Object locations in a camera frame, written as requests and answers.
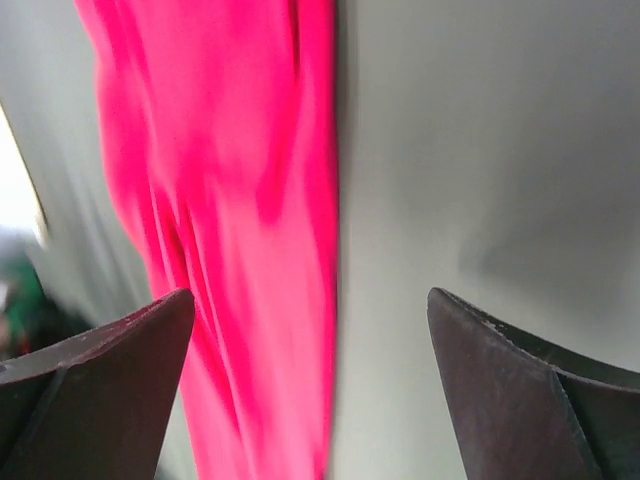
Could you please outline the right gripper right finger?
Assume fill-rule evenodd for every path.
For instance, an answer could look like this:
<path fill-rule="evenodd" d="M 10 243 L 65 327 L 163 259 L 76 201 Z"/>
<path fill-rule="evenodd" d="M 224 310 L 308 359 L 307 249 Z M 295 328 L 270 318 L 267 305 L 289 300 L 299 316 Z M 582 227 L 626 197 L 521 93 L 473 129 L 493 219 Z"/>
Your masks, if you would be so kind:
<path fill-rule="evenodd" d="M 638 373 L 442 288 L 428 294 L 427 319 L 467 478 L 638 478 Z"/>

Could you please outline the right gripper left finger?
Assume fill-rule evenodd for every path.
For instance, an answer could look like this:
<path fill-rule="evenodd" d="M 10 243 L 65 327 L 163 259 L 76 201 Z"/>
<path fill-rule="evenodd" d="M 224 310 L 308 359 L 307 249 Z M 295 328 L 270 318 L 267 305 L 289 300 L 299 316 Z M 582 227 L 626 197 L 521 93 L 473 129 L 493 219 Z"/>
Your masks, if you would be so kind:
<path fill-rule="evenodd" d="M 153 478 L 193 322 L 178 289 L 2 362 L 2 478 Z"/>

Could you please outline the pink red t-shirt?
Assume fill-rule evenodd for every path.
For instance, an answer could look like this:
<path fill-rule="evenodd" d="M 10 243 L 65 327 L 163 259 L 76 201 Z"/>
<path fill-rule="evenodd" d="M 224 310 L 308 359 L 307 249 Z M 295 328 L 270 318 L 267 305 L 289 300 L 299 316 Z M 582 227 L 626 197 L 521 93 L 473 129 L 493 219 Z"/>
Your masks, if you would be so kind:
<path fill-rule="evenodd" d="M 152 293 L 189 289 L 202 479 L 321 479 L 337 288 L 334 5 L 80 1 L 105 177 Z"/>

